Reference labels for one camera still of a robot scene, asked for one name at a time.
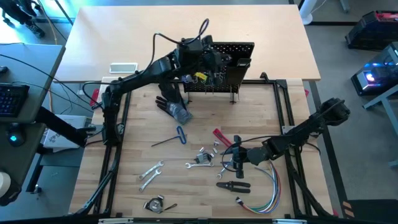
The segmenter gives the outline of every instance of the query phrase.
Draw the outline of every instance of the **wooden table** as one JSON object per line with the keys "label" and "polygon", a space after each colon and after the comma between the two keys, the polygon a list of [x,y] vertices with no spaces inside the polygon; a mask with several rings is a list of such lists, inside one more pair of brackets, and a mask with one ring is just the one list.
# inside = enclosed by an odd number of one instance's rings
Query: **wooden table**
{"label": "wooden table", "polygon": [[[155,32],[175,40],[194,37],[205,18],[210,19],[205,35],[216,42],[255,43],[245,78],[266,72],[270,79],[320,79],[296,5],[81,7],[56,78],[100,81],[113,62],[137,62],[144,69]],[[175,47],[157,38],[155,59]]]}
{"label": "wooden table", "polygon": [[[300,79],[288,80],[288,86],[294,120],[296,124],[299,124],[309,116],[302,81]],[[211,149],[215,140],[212,131],[215,128],[220,129],[231,140],[235,134],[243,139],[266,134],[280,134],[271,86],[242,85],[240,100],[235,105],[229,103],[228,93],[214,95],[191,93],[190,99],[193,102],[189,104],[188,109],[193,114],[193,119],[183,126],[187,135],[187,144],[182,145],[179,140],[173,140],[150,147],[155,142],[170,138],[176,133],[177,122],[156,107],[154,99],[157,95],[159,95],[157,85],[147,85],[132,93],[113,201],[113,215],[116,212],[123,212],[124,217],[282,218],[286,213],[293,214],[283,157],[273,162],[281,178],[282,195],[279,206],[269,215],[253,214],[235,202],[238,195],[246,205],[264,205],[272,195],[272,182],[262,172],[254,169],[253,165],[244,165],[245,178],[240,180],[251,183],[250,194],[232,193],[216,187],[218,181],[238,180],[232,172],[224,173],[221,180],[216,178],[217,173],[222,169],[219,154],[214,159],[214,167],[185,168],[185,163],[193,162],[192,160],[202,146]],[[100,111],[95,112],[93,123],[102,123]],[[243,146],[260,146],[260,144],[261,141],[258,140],[245,142]],[[225,147],[219,146],[218,149],[223,151]],[[104,150],[105,147],[101,143],[92,144],[85,149],[70,212],[81,208],[97,188]],[[138,189],[148,177],[140,181],[138,176],[159,160],[165,161],[165,165],[161,167],[162,174],[156,177],[143,193],[140,193]],[[309,189],[323,207],[331,212],[330,198],[318,151],[304,145],[302,160]],[[267,167],[267,162],[262,162],[259,166]],[[165,197],[166,207],[173,203],[177,203],[178,206],[161,214],[142,208],[144,202],[158,194]],[[101,208],[104,208],[107,196],[106,190]],[[304,211],[300,192],[298,192],[298,199]]]}

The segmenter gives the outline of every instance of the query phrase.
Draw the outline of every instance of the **wrench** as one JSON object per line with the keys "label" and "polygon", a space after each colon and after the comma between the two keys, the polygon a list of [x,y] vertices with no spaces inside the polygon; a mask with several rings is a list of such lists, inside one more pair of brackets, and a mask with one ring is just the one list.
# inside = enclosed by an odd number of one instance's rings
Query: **wrench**
{"label": "wrench", "polygon": [[[230,165],[232,165],[232,158],[229,160],[229,163],[227,163],[226,165],[225,165],[225,167],[228,167],[228,166],[230,166]],[[223,174],[224,174],[224,172],[226,171],[226,169],[225,168],[223,168],[222,170],[221,170],[221,172],[219,172],[218,174],[217,174],[217,177],[219,178],[219,179],[221,179],[222,177],[223,177]]]}
{"label": "wrench", "polygon": [[185,165],[187,166],[187,169],[190,169],[191,167],[194,167],[194,166],[210,166],[210,167],[213,167],[214,166],[214,162],[211,162],[211,163],[208,163],[208,164],[191,164],[191,163],[187,162]]}
{"label": "wrench", "polygon": [[164,162],[163,161],[159,161],[154,167],[150,168],[147,172],[145,172],[145,174],[142,174],[138,177],[138,179],[142,180],[143,178],[146,177],[146,175],[148,175],[150,172],[154,171],[156,168],[164,166]]}
{"label": "wrench", "polygon": [[162,173],[162,171],[160,171],[159,169],[155,170],[154,175],[152,175],[152,177],[150,177],[150,179],[147,180],[147,182],[145,182],[144,185],[143,185],[142,187],[139,188],[139,191],[140,191],[140,192],[143,192],[144,189],[145,189],[145,187],[146,187],[153,179],[155,179],[155,177],[156,177],[157,175],[159,175],[159,174],[161,174],[161,173]]}

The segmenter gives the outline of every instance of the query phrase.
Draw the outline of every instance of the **colorful wire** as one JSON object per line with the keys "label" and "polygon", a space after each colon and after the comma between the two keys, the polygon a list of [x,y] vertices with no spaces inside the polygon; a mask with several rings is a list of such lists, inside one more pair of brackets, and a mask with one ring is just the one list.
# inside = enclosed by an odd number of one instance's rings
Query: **colorful wire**
{"label": "colorful wire", "polygon": [[268,203],[266,203],[264,206],[261,207],[248,207],[247,205],[245,205],[243,203],[243,201],[240,198],[237,198],[237,202],[246,210],[256,213],[256,214],[268,214],[273,212],[279,205],[279,200],[280,200],[280,195],[282,192],[282,185],[280,184],[280,177],[279,174],[275,168],[275,166],[272,164],[272,162],[269,162],[269,165],[271,167],[271,172],[272,175],[269,174],[267,171],[260,169],[258,167],[256,167],[256,169],[266,173],[271,180],[273,181],[273,186],[274,186],[274,191],[272,194],[271,199],[268,201]]}

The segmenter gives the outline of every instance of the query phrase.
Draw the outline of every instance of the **desk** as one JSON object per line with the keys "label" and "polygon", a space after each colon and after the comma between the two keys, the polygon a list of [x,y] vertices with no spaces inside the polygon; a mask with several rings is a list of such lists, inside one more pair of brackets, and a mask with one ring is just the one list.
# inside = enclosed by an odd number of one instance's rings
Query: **desk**
{"label": "desk", "polygon": [[[302,81],[300,79],[288,80],[288,86],[294,120],[296,124],[299,124],[309,116]],[[189,104],[188,109],[193,114],[193,119],[183,126],[187,135],[187,144],[182,145],[177,139],[157,147],[150,147],[155,142],[174,136],[177,124],[173,118],[156,107],[154,100],[159,95],[157,85],[147,85],[134,90],[127,116],[112,215],[123,212],[124,217],[281,218],[286,213],[292,213],[292,201],[283,157],[274,161],[282,182],[282,195],[278,208],[270,215],[250,213],[235,202],[238,195],[249,206],[264,205],[272,195],[272,182],[263,173],[255,170],[252,165],[244,165],[245,178],[242,181],[252,184],[252,192],[246,195],[231,193],[216,187],[216,182],[220,181],[216,175],[222,169],[219,154],[215,157],[214,167],[194,167],[189,170],[185,168],[184,164],[192,162],[202,146],[211,149],[210,146],[215,140],[212,131],[215,128],[220,129],[229,139],[233,139],[234,134],[240,135],[242,139],[280,134],[272,87],[242,85],[239,92],[240,100],[235,105],[229,103],[227,93],[214,95],[190,93],[192,103]],[[100,111],[95,111],[93,122],[101,124]],[[259,146],[260,143],[260,141],[245,142],[243,146]],[[70,212],[81,208],[97,188],[104,151],[105,147],[101,143],[92,144],[85,149]],[[140,181],[138,176],[159,160],[165,161],[165,165],[161,167],[162,174],[156,177],[143,193],[140,193],[138,188],[144,181]],[[329,194],[318,151],[304,146],[302,160],[308,188],[331,213]],[[266,162],[261,163],[260,166],[265,167]],[[234,173],[226,172],[221,181],[230,180],[238,179],[235,178]],[[159,215],[142,208],[144,202],[158,194],[165,196],[166,207],[173,203],[177,203],[178,206]],[[104,208],[107,196],[106,189],[101,208]],[[303,211],[299,190],[298,199]]]}
{"label": "desk", "polygon": [[[51,76],[54,76],[64,50],[64,46],[61,45],[0,45],[0,54],[29,63]],[[50,77],[15,60],[0,56],[0,65],[5,65],[9,69],[6,74],[1,75],[0,82],[2,83],[23,81],[44,88],[49,88],[51,85]],[[0,169],[4,169],[21,187],[45,130],[44,124],[31,123],[35,121],[46,94],[47,91],[30,86],[29,95],[18,117],[0,118]],[[4,133],[10,122],[26,123],[24,126],[27,135],[26,142],[20,147],[12,147],[6,139]]]}
{"label": "desk", "polygon": [[[215,42],[255,43],[246,79],[262,72],[270,79],[320,79],[296,5],[81,7],[56,77],[100,81],[113,62],[137,62],[144,69],[155,32],[175,40],[194,37],[205,18],[210,19],[205,35]],[[155,59],[175,47],[157,38]]]}

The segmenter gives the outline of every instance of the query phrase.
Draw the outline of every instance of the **black handled pliers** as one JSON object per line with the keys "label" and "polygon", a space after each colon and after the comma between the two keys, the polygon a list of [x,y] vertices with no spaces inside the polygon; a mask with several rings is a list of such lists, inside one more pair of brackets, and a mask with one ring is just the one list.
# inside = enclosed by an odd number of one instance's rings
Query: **black handled pliers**
{"label": "black handled pliers", "polygon": [[229,181],[229,182],[218,182],[216,184],[217,187],[221,187],[227,190],[230,190],[232,192],[239,192],[239,193],[250,193],[250,189],[242,189],[242,188],[236,188],[235,186],[241,186],[241,187],[250,187],[251,185],[249,183],[245,182],[235,182],[235,181]]}

